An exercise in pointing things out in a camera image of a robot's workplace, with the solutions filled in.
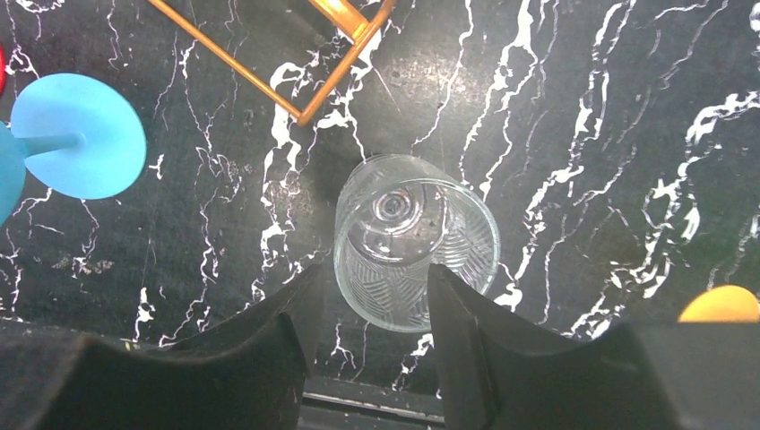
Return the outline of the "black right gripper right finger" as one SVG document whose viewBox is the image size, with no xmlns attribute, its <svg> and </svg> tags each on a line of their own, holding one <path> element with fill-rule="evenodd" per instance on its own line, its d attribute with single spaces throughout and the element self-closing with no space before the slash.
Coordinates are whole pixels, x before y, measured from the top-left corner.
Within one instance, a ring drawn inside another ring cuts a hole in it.
<svg viewBox="0 0 760 430">
<path fill-rule="evenodd" d="M 428 271 L 449 429 L 756 429 L 759 327 L 623 323 L 582 343 Z"/>
</svg>

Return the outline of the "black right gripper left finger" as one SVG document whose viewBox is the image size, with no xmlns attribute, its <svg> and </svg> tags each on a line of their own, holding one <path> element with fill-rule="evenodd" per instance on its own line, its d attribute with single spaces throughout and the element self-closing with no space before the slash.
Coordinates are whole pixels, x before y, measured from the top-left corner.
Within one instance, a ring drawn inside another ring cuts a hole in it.
<svg viewBox="0 0 760 430">
<path fill-rule="evenodd" d="M 167 348 L 83 332 L 1 333 L 4 429 L 294 429 L 313 373 L 324 270 Z"/>
</svg>

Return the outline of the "clear cut glass goblet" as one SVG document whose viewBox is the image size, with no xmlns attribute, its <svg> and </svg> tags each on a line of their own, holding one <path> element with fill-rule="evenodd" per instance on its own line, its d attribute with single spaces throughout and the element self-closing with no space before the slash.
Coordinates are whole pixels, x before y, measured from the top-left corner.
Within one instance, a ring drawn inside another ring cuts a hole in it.
<svg viewBox="0 0 760 430">
<path fill-rule="evenodd" d="M 429 331 L 428 268 L 441 264 L 479 293 L 497 275 L 497 223 L 442 169 L 403 154 L 356 166 L 339 194 L 333 269 L 348 305 L 388 331 Z"/>
</svg>

